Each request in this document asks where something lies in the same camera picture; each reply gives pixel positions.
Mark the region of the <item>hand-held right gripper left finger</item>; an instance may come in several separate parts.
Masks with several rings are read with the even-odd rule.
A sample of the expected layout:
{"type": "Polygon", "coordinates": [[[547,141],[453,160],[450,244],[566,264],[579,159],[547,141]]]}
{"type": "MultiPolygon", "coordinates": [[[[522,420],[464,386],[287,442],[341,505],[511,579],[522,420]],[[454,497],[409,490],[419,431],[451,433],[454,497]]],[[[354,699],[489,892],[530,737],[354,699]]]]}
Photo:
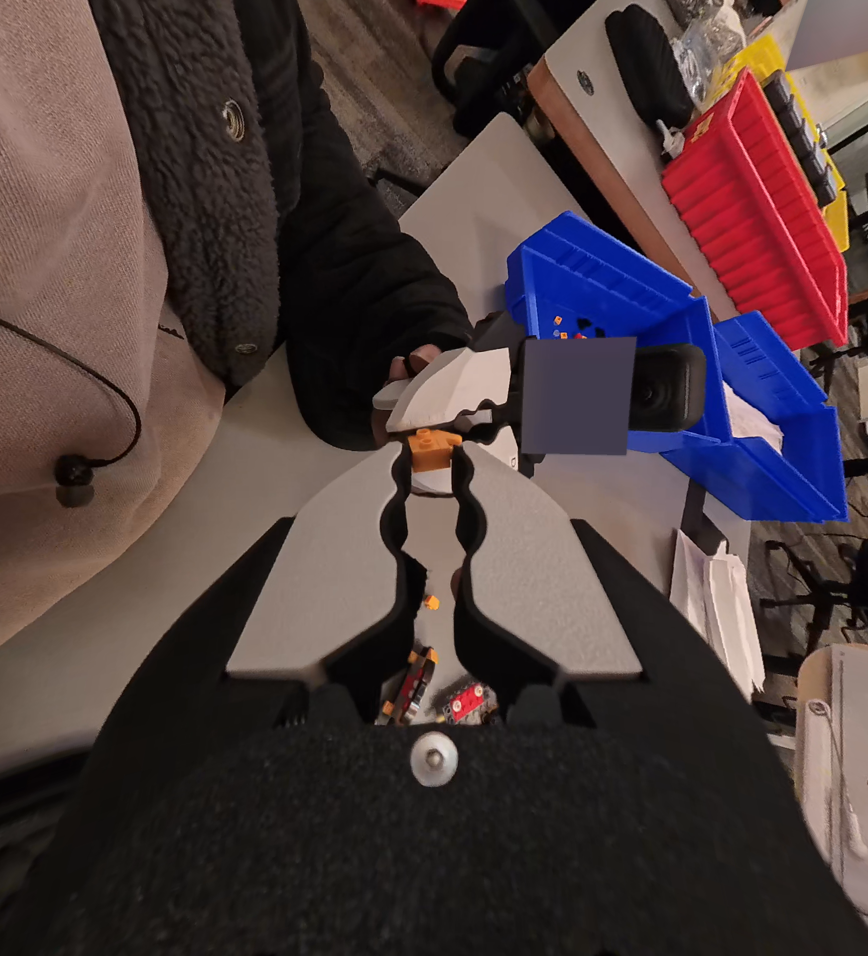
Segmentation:
{"type": "Polygon", "coordinates": [[[363,720],[407,665],[427,567],[409,555],[408,450],[378,450],[293,519],[226,664],[240,679],[345,687],[363,720]]]}

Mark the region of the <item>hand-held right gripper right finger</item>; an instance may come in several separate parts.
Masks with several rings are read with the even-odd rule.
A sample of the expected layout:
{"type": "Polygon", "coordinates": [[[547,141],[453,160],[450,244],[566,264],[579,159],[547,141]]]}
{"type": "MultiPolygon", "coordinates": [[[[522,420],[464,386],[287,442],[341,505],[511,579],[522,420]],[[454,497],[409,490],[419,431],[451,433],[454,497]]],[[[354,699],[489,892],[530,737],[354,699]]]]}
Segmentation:
{"type": "Polygon", "coordinates": [[[453,623],[464,668],[506,715],[523,690],[642,676],[595,566],[563,508],[485,450],[453,455],[464,550],[453,623]]]}

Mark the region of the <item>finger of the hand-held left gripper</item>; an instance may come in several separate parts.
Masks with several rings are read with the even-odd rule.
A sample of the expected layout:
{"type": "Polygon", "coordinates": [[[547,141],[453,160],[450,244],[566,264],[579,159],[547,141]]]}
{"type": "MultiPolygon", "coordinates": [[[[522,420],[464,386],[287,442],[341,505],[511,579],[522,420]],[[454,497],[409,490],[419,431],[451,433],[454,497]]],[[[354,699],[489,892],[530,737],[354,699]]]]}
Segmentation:
{"type": "Polygon", "coordinates": [[[397,435],[440,428],[461,415],[500,407],[507,403],[510,382],[508,348],[442,353],[416,376],[385,387],[386,430],[397,435]]]}
{"type": "MultiPolygon", "coordinates": [[[[513,471],[516,472],[519,470],[520,449],[516,441],[514,430],[509,424],[498,426],[477,425],[465,434],[456,434],[459,434],[463,438],[462,443],[481,445],[486,452],[502,463],[510,466],[513,471]]],[[[453,453],[460,445],[461,444],[452,448],[453,453]]],[[[452,496],[452,465],[448,469],[437,472],[412,472],[412,493],[432,497],[452,496]]]]}

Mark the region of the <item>black red orange lego subassembly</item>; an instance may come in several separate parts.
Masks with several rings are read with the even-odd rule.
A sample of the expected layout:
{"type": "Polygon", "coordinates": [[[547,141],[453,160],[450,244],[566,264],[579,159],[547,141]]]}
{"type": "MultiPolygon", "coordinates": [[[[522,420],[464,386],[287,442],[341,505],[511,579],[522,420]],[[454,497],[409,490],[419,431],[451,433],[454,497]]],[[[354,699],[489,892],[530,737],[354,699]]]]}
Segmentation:
{"type": "Polygon", "coordinates": [[[409,725],[421,710],[424,697],[435,674],[439,658],[431,646],[413,650],[408,666],[392,699],[381,707],[374,725],[409,725]]]}

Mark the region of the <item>orange lego car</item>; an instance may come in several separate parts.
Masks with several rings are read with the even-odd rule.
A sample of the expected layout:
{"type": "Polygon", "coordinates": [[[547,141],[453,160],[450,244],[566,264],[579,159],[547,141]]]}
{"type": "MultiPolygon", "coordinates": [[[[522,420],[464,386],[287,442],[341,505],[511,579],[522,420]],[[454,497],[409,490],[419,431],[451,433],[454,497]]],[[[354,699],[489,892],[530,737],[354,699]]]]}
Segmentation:
{"type": "Polygon", "coordinates": [[[499,702],[488,685],[466,679],[447,687],[440,700],[440,723],[487,725],[499,719],[499,702]]]}

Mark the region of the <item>red plastic bin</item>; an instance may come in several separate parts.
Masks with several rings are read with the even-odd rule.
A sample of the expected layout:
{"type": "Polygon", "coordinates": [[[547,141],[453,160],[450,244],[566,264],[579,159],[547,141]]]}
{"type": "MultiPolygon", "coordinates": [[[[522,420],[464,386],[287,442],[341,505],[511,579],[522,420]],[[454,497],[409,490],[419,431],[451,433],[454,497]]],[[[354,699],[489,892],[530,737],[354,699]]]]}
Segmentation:
{"type": "Polygon", "coordinates": [[[792,350],[849,338],[846,265],[760,83],[742,69],[661,181],[739,315],[792,350]]]}

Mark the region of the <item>black swivel chair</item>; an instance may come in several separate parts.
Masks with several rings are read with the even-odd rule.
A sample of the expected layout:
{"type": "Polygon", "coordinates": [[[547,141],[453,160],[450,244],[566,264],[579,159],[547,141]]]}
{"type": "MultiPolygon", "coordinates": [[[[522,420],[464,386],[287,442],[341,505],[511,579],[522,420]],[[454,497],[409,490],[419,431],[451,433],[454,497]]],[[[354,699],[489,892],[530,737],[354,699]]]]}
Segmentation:
{"type": "Polygon", "coordinates": [[[810,655],[818,648],[820,639],[832,624],[834,610],[837,607],[846,607],[850,610],[848,628],[853,630],[864,628],[868,632],[868,539],[864,540],[850,556],[845,557],[850,567],[850,576],[847,581],[823,579],[812,564],[797,556],[784,542],[769,540],[764,546],[769,552],[783,552],[791,567],[795,569],[800,580],[807,587],[804,594],[795,597],[760,599],[760,606],[764,610],[793,606],[812,608],[813,615],[807,628],[806,655],[810,655]]]}

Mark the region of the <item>row of black boxes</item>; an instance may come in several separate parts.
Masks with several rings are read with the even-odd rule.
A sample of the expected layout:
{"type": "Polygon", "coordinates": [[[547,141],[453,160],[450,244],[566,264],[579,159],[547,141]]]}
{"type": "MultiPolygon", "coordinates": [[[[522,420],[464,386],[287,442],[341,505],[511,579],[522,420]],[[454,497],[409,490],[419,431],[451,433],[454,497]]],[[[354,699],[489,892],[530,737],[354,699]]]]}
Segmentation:
{"type": "Polygon", "coordinates": [[[806,176],[818,207],[827,208],[835,201],[839,186],[823,148],[822,137],[807,121],[804,108],[784,71],[770,74],[762,84],[762,91],[806,176]]]}

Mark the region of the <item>black high-back chair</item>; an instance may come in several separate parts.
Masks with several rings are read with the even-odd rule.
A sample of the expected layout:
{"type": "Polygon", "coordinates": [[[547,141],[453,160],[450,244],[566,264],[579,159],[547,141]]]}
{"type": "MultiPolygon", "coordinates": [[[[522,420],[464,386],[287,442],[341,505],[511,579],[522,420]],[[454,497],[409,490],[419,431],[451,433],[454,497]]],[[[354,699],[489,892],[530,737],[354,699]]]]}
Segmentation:
{"type": "Polygon", "coordinates": [[[526,78],[558,36],[544,2],[465,2],[431,57],[456,133],[473,139],[500,115],[523,125],[533,108],[526,78]]]}

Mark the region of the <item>black foam pad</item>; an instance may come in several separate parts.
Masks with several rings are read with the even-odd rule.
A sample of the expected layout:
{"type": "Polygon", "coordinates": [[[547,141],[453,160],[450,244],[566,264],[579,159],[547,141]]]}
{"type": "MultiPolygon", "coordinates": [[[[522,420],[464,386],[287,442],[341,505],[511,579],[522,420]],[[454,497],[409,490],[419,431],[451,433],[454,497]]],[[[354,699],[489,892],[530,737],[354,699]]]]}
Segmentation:
{"type": "Polygon", "coordinates": [[[659,21],[630,4],[605,19],[605,30],[632,108],[652,130],[684,130],[695,110],[670,40],[659,21]]]}

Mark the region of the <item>dark grey fleece jacket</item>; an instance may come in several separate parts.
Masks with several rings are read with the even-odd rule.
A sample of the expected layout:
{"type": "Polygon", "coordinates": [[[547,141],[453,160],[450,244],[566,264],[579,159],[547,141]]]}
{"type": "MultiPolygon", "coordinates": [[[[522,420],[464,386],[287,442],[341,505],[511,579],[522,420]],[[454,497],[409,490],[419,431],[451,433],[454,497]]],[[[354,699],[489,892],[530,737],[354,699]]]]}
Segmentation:
{"type": "Polygon", "coordinates": [[[296,199],[293,2],[90,2],[161,238],[168,298],[197,357],[229,391],[277,338],[279,157],[296,199]]]}

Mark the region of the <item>clear bag of metal parts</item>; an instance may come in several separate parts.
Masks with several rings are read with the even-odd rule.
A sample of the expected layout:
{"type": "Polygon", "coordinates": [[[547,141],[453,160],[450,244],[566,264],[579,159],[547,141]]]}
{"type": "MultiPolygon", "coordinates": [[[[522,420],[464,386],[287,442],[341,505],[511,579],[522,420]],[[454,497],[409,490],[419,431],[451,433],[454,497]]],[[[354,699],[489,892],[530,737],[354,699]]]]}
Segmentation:
{"type": "Polygon", "coordinates": [[[700,107],[730,59],[747,45],[745,2],[740,8],[733,1],[668,1],[667,6],[682,29],[671,41],[679,72],[700,107]]]}

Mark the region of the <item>large yellow plastic bin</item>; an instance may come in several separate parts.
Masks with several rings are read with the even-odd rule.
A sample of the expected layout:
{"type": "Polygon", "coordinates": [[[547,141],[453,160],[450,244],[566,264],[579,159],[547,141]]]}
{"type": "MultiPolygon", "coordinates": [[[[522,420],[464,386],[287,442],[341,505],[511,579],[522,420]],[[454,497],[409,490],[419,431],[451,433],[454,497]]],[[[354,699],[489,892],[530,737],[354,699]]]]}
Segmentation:
{"type": "Polygon", "coordinates": [[[835,163],[833,162],[829,150],[827,149],[827,138],[822,128],[811,118],[806,103],[799,93],[791,75],[785,72],[786,59],[781,53],[777,41],[771,36],[763,34],[743,50],[734,55],[727,66],[724,67],[721,76],[720,92],[728,91],[731,85],[742,69],[748,68],[752,75],[764,86],[772,74],[779,72],[783,78],[786,78],[791,96],[794,102],[800,108],[804,125],[809,131],[809,135],[814,144],[818,146],[819,155],[822,157],[825,166],[830,171],[830,176],[835,185],[836,196],[834,200],[823,207],[823,216],[829,231],[832,233],[834,242],[840,252],[845,252],[850,245],[849,238],[849,220],[848,220],[848,195],[846,193],[845,181],[840,175],[835,163]]]}

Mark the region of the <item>white instruction booklet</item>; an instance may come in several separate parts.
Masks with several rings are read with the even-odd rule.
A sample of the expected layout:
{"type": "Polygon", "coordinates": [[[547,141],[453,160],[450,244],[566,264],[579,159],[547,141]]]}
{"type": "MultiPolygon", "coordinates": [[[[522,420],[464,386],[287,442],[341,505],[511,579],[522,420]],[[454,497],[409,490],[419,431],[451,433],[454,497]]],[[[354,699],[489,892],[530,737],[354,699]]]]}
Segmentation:
{"type": "Polygon", "coordinates": [[[813,652],[796,689],[796,795],[819,854],[868,926],[868,646],[813,652]]]}

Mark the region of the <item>beige sweatshirt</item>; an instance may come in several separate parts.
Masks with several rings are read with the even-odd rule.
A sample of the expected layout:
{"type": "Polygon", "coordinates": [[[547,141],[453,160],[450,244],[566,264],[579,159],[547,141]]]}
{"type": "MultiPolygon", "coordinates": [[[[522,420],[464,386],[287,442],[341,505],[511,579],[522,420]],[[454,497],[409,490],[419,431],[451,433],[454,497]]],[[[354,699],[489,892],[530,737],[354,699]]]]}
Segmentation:
{"type": "Polygon", "coordinates": [[[64,508],[57,459],[109,459],[127,405],[0,328],[0,645],[158,520],[215,434],[225,389],[166,298],[168,269],[88,2],[0,2],[0,317],[123,389],[144,428],[64,508]]]}

